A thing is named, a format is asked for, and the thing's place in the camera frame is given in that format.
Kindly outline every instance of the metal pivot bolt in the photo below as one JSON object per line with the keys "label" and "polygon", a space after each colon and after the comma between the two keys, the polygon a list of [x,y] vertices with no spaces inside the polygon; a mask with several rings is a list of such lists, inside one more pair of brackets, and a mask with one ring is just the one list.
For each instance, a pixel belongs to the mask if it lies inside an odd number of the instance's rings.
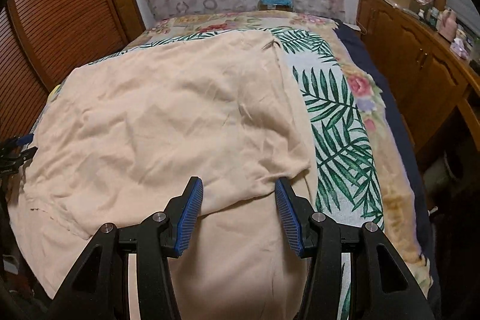
{"label": "metal pivot bolt", "polygon": [[315,220],[318,223],[325,221],[326,216],[323,213],[316,211],[314,214],[311,215],[312,220]]}
{"label": "metal pivot bolt", "polygon": [[367,228],[367,230],[370,232],[375,232],[378,230],[378,225],[369,221],[365,224],[365,228]]}
{"label": "metal pivot bolt", "polygon": [[102,231],[104,234],[107,234],[113,229],[113,224],[112,223],[105,223],[100,227],[100,231]]}
{"label": "metal pivot bolt", "polygon": [[166,218],[167,218],[167,215],[162,211],[158,211],[152,216],[153,221],[156,221],[157,223],[163,221]]}

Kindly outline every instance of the folded blanket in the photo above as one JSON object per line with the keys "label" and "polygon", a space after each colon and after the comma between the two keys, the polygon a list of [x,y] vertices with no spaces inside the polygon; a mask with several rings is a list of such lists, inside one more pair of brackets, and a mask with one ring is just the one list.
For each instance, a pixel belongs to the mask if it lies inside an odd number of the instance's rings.
{"label": "folded blanket", "polygon": [[182,317],[293,318],[306,263],[284,239],[273,181],[293,178],[311,202],[317,184],[308,115],[292,108],[302,97],[283,55],[271,33],[235,31],[70,74],[35,130],[37,155],[9,205],[21,251],[51,297],[101,224],[139,223],[197,175],[202,217],[190,249],[170,263]]}

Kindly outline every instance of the navy blue fabric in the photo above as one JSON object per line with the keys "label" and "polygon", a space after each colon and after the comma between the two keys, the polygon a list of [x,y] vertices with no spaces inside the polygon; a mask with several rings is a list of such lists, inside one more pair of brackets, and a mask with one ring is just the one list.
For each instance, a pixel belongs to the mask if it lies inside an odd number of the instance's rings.
{"label": "navy blue fabric", "polygon": [[382,89],[382,98],[385,102],[386,119],[392,129],[398,151],[402,157],[406,174],[410,185],[415,194],[415,214],[417,216],[417,239],[423,253],[430,260],[430,274],[433,278],[433,285],[428,293],[428,302],[435,314],[436,319],[440,319],[440,285],[438,283],[438,271],[435,264],[434,240],[431,232],[430,221],[428,218],[427,205],[425,202],[425,192],[423,181],[415,160],[415,153],[410,142],[409,135],[398,111],[397,103],[393,98],[386,78],[378,71],[373,64],[365,46],[354,31],[344,24],[339,25],[336,30],[338,38],[346,46],[353,62],[373,77],[376,85]]}

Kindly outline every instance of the blue gripper pad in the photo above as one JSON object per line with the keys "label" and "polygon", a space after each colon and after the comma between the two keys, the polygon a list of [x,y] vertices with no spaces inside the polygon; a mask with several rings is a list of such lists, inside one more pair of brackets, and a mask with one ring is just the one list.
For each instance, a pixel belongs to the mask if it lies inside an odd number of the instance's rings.
{"label": "blue gripper pad", "polygon": [[297,215],[293,210],[289,197],[280,180],[275,182],[275,201],[290,248],[295,251],[297,256],[301,257],[304,251],[301,238],[302,230]]}
{"label": "blue gripper pad", "polygon": [[191,234],[195,228],[198,212],[202,206],[203,201],[203,183],[201,179],[197,179],[190,197],[185,205],[185,209],[180,217],[177,226],[177,241],[175,243],[174,251],[177,256],[180,256],[183,251],[188,248]]}

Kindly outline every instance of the white sheet with green leaves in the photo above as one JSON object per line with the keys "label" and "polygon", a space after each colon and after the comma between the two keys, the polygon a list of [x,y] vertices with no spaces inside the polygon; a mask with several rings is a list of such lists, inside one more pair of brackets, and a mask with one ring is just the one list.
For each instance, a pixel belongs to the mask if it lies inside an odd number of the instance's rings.
{"label": "white sheet with green leaves", "polygon": [[[329,215],[338,223],[362,226],[366,221],[373,221],[383,229],[380,187],[367,133],[354,96],[328,43],[318,34],[300,29],[261,30],[272,32],[282,43],[287,63],[298,82],[310,115],[318,174],[314,209]],[[200,40],[224,32],[196,33],[156,41],[115,53],[90,64],[129,51],[181,40]],[[341,320],[347,319],[349,314],[349,293],[350,259],[348,255],[344,255],[338,313]]]}

